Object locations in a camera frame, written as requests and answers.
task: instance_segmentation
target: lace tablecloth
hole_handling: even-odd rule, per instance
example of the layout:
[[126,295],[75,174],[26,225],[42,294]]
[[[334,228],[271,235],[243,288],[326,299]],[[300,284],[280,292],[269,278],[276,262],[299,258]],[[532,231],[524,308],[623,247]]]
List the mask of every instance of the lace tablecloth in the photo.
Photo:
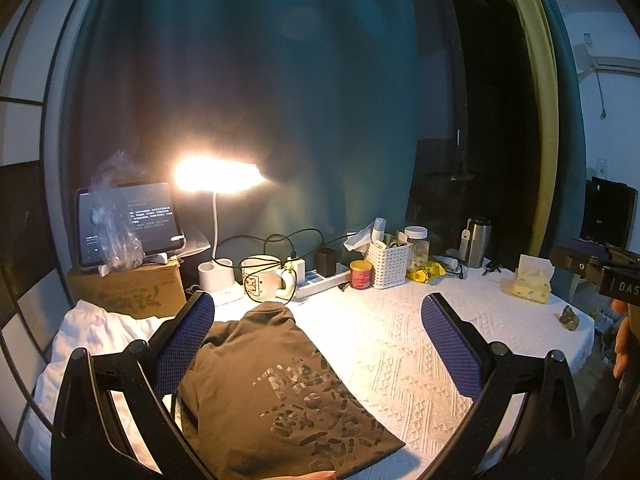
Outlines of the lace tablecloth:
[[[447,276],[434,285],[407,282],[386,290],[332,288],[304,303],[289,303],[298,326],[351,393],[406,443],[354,480],[417,479],[471,406],[422,327],[420,306],[430,292],[442,293],[489,342],[500,340],[514,353],[537,357],[560,349],[574,374],[585,363],[593,345],[593,319],[574,308],[580,325],[569,332],[558,321],[566,305],[559,298],[541,305],[501,292],[500,281],[512,276],[507,270],[482,276],[482,269],[469,269],[464,280]],[[220,306],[216,320],[240,319],[254,306],[246,297]],[[498,459],[521,400],[512,400],[482,466]]]

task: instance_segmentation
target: red can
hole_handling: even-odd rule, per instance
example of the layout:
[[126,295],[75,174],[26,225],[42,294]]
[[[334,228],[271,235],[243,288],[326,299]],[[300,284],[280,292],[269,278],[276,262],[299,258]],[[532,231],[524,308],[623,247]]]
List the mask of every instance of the red can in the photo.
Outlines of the red can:
[[365,260],[351,262],[351,288],[363,290],[371,286],[371,271],[373,265]]

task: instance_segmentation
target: yellow lid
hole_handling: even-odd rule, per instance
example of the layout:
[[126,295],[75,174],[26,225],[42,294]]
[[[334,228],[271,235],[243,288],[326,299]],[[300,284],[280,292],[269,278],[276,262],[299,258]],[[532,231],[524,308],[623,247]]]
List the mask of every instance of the yellow lid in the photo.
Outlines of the yellow lid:
[[371,270],[371,267],[373,267],[371,262],[366,260],[354,260],[349,264],[349,266],[351,267],[351,270]]

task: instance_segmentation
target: yellow tissue pack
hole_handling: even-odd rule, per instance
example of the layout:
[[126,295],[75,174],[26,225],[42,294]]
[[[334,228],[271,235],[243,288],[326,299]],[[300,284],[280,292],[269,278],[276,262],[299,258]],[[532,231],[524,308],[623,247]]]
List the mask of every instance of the yellow tissue pack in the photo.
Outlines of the yellow tissue pack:
[[407,270],[406,276],[412,282],[427,283],[429,280],[442,276],[444,273],[444,267],[438,262],[428,261],[424,266]]
[[546,304],[551,297],[549,282],[554,270],[549,260],[521,254],[514,279],[504,280],[502,291],[523,300]]

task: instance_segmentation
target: white woven basket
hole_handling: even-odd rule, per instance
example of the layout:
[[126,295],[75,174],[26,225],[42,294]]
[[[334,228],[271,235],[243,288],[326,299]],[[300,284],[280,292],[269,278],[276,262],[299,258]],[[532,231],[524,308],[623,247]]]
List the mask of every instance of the white woven basket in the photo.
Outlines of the white woven basket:
[[389,288],[406,280],[406,266],[411,255],[411,244],[380,249],[369,244],[365,259],[373,265],[371,283],[375,288]]

